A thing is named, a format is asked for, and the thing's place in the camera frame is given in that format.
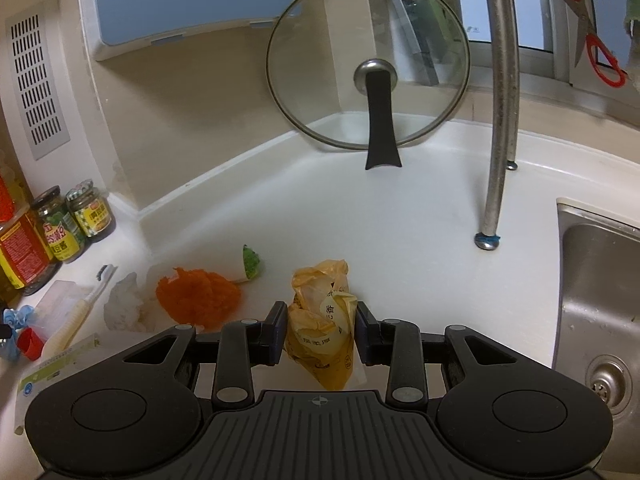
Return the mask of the white tissue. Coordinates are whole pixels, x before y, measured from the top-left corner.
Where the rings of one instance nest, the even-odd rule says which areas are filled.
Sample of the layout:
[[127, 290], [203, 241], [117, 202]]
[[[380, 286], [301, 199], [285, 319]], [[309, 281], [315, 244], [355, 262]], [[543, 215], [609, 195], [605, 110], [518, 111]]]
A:
[[157, 301], [142, 292], [136, 272], [130, 272], [111, 289], [104, 304], [104, 323], [116, 332], [153, 333]]

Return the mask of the clear plastic box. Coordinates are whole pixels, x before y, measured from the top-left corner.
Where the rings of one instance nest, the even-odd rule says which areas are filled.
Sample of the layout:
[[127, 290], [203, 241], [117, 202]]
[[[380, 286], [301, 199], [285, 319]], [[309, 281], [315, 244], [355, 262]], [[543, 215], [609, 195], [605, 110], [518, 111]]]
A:
[[71, 281], [54, 281], [35, 306], [32, 329], [43, 341], [51, 338], [65, 323], [79, 300], [86, 298], [91, 287]]

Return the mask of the grey wall vent grille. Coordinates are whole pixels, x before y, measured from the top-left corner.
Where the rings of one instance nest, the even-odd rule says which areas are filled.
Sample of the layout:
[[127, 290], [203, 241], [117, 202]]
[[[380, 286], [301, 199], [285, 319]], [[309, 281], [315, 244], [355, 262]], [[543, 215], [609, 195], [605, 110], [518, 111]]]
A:
[[6, 19], [11, 77], [25, 136], [35, 160], [70, 140], [54, 81], [42, 2]]

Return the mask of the blue plastic scrap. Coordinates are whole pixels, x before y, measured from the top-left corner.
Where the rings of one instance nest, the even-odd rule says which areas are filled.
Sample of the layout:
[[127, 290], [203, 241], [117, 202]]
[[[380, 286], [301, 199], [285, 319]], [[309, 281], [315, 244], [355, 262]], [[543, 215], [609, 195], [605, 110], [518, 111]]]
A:
[[16, 361], [21, 351], [18, 350], [17, 337], [26, 327], [32, 328], [35, 308], [29, 304], [18, 309], [7, 308], [1, 313], [1, 357], [6, 361]]

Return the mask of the red plastic measuring cup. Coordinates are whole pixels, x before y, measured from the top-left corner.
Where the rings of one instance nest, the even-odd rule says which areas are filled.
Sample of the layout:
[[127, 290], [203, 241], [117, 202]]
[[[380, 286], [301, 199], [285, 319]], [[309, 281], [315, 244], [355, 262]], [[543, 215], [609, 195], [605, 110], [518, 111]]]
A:
[[26, 359], [37, 361], [42, 355], [44, 342], [32, 328], [26, 327], [18, 335], [16, 345]]

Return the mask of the sauce jar checkered lid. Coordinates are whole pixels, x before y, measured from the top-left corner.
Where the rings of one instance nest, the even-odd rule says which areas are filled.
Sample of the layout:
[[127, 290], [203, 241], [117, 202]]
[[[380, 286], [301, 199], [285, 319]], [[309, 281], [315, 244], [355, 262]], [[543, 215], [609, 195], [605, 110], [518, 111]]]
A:
[[92, 179], [83, 180], [65, 195], [78, 226], [91, 243], [104, 240], [116, 228], [116, 220], [110, 205]]

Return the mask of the red handled scissors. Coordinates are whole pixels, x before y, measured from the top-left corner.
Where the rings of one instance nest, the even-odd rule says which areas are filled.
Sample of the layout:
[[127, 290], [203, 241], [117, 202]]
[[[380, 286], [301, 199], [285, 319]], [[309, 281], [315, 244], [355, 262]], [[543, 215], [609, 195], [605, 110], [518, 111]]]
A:
[[562, 0], [575, 17], [575, 47], [573, 66], [578, 68], [582, 59], [587, 60], [597, 78], [608, 88], [619, 89], [627, 82], [627, 75], [620, 62], [597, 33], [589, 0]]

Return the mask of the yellow plastic bag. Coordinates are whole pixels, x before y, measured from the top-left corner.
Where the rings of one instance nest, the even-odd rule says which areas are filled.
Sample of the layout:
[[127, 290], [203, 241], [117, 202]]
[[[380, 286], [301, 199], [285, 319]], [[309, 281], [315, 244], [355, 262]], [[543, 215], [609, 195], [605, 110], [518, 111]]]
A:
[[345, 388], [354, 369], [358, 299], [349, 290], [344, 260], [323, 260], [296, 270], [284, 348], [329, 391]]

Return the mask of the orange mesh scrubber ball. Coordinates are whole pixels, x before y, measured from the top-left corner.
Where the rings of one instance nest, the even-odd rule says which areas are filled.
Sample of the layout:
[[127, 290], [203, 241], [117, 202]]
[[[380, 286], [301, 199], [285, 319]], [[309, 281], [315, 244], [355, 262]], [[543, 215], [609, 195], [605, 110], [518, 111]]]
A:
[[179, 324], [200, 326], [204, 332], [219, 330], [239, 309], [238, 285], [215, 272], [175, 268], [155, 287], [155, 296], [166, 313]]

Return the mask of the thin steel faucet pipe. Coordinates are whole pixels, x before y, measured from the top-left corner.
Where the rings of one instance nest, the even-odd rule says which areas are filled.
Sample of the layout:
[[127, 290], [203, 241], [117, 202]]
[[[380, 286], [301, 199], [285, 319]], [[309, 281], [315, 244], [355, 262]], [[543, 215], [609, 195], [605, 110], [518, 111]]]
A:
[[506, 169], [518, 169], [516, 149], [518, 148], [518, 113], [520, 112], [520, 59], [518, 48], [514, 47], [510, 54], [509, 90], [506, 95], [506, 125], [508, 126], [508, 148], [506, 149]]

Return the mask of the green white paper package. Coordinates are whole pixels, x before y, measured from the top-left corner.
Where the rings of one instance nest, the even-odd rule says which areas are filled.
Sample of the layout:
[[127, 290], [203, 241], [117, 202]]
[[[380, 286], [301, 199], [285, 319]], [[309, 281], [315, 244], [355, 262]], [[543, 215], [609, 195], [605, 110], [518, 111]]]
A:
[[18, 383], [14, 410], [13, 432], [25, 432], [25, 417], [29, 405], [44, 389], [75, 375], [99, 362], [102, 354], [101, 336], [93, 334], [73, 344], [63, 352], [46, 359], [28, 372]]

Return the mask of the soybean paste jar black lid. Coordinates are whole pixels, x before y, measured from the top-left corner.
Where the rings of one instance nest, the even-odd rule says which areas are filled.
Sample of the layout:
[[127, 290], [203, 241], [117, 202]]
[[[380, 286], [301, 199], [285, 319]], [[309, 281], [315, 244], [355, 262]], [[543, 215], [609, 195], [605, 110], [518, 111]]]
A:
[[69, 263], [87, 248], [87, 237], [78, 226], [58, 185], [48, 188], [32, 201], [32, 210], [42, 223], [44, 238], [58, 261]]

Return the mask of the stainless steel sink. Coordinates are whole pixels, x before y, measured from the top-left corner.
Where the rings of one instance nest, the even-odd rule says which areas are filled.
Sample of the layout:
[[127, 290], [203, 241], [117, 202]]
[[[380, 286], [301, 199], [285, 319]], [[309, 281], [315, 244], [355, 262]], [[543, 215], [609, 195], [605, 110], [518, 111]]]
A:
[[639, 415], [639, 228], [558, 203], [560, 292], [553, 367], [623, 424]]

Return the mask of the white toothbrush cream handle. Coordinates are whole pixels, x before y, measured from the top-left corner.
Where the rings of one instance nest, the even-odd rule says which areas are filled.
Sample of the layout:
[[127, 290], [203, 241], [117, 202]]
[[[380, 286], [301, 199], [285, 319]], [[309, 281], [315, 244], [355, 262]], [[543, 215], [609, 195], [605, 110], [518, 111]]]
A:
[[66, 316], [63, 325], [44, 344], [41, 353], [43, 359], [50, 359], [68, 347], [86, 318], [88, 318], [96, 300], [99, 299], [108, 282], [111, 281], [116, 269], [117, 266], [114, 266], [114, 264], [102, 266], [99, 273], [96, 274], [96, 286], [93, 287], [87, 297], [76, 302], [73, 309], [70, 310], [70, 314]]

